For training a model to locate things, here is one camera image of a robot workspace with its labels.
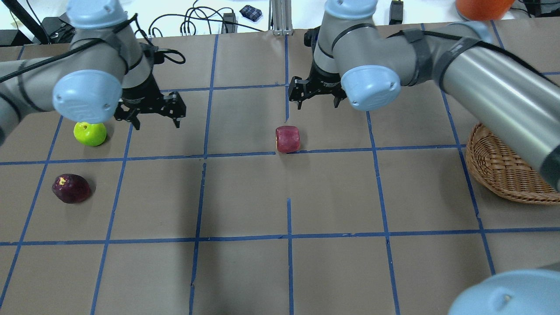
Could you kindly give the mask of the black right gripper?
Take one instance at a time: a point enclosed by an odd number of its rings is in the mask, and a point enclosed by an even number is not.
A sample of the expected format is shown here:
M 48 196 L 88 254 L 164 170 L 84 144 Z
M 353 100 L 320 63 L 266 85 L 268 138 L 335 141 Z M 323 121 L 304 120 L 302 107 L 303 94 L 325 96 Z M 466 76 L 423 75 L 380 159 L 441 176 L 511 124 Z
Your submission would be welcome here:
M 340 102 L 347 98 L 341 85 L 340 74 L 322 70 L 315 62 L 312 62 L 307 78 L 292 77 L 288 88 L 288 98 L 291 102 L 297 102 L 297 110 L 301 110 L 303 101 L 317 95 L 334 96 L 334 108 L 338 108 Z

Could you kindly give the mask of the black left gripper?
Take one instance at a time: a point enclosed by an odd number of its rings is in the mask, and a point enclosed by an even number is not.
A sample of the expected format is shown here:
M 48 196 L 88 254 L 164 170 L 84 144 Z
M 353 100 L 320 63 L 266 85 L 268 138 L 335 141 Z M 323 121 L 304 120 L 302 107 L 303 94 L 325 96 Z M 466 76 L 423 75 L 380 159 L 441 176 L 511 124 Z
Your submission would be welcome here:
M 180 128 L 180 120 L 186 117 L 186 104 L 178 92 L 162 94 L 154 78 L 148 78 L 136 87 L 124 88 L 115 110 L 115 120 L 131 123 L 140 130 L 140 114 L 158 114 L 173 120 Z

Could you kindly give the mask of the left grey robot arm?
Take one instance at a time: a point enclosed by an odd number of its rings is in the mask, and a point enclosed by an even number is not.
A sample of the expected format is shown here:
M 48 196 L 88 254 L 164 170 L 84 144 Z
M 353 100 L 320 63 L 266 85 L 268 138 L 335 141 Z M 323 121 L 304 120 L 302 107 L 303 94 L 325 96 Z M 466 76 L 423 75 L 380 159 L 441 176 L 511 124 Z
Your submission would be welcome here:
M 76 33 L 70 49 L 50 58 L 1 64 L 1 142 L 33 113 L 58 112 L 77 123 L 112 118 L 140 128 L 138 115 L 158 114 L 176 127 L 186 117 L 177 92 L 163 95 L 153 67 L 173 49 L 138 42 L 118 0 L 70 0 L 67 14 Z

